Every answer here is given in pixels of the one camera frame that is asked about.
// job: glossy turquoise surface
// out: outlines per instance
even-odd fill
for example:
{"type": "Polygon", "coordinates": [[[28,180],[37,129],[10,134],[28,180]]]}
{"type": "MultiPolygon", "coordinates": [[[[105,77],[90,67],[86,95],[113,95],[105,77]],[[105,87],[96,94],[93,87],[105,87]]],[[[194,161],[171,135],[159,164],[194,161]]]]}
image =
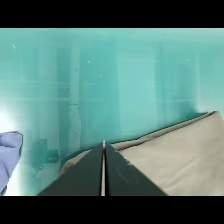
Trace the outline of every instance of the glossy turquoise surface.
{"type": "Polygon", "coordinates": [[[222,112],[223,86],[223,29],[0,29],[0,131],[24,136],[6,195],[37,195],[103,140],[222,112]]]}

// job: blue cloth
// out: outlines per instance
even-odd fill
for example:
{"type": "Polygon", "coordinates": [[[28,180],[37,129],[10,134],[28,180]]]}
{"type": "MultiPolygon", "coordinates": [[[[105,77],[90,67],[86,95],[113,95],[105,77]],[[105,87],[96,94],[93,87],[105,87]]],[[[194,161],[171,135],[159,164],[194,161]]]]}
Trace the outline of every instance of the blue cloth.
{"type": "Polygon", "coordinates": [[[23,136],[19,132],[0,133],[0,193],[19,161],[23,136]]]}

